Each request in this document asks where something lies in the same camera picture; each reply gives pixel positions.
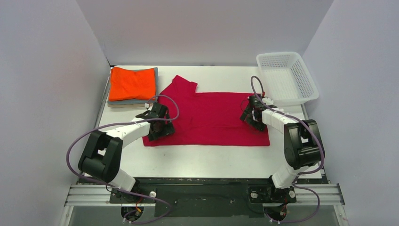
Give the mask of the red t shirt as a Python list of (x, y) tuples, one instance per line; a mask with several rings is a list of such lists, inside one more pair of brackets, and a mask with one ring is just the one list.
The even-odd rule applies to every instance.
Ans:
[(175, 76), (161, 91), (158, 102), (169, 109), (175, 132), (150, 141), (144, 146), (164, 145), (224, 145), (269, 146), (267, 130), (258, 131), (240, 120), (243, 101), (249, 93), (196, 91), (197, 83)]

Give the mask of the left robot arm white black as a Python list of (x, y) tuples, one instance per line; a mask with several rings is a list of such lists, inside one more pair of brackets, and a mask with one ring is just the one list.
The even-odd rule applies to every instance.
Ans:
[(130, 143), (146, 138), (150, 142), (174, 134), (167, 106), (154, 103), (138, 114), (129, 125), (90, 133), (78, 163), (80, 171), (106, 183), (106, 190), (129, 203), (140, 200), (138, 180), (120, 167), (122, 150)]

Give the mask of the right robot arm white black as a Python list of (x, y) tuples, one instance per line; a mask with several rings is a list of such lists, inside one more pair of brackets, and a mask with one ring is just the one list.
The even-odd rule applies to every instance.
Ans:
[(271, 202), (294, 199), (293, 185), (298, 177), (308, 174), (307, 170), (312, 166), (318, 165), (321, 169), (325, 158), (316, 121), (300, 120), (286, 114), (273, 105), (272, 100), (262, 99), (257, 94), (248, 97), (240, 120), (260, 132), (271, 127), (282, 135), (285, 161), (269, 177), (265, 198)]

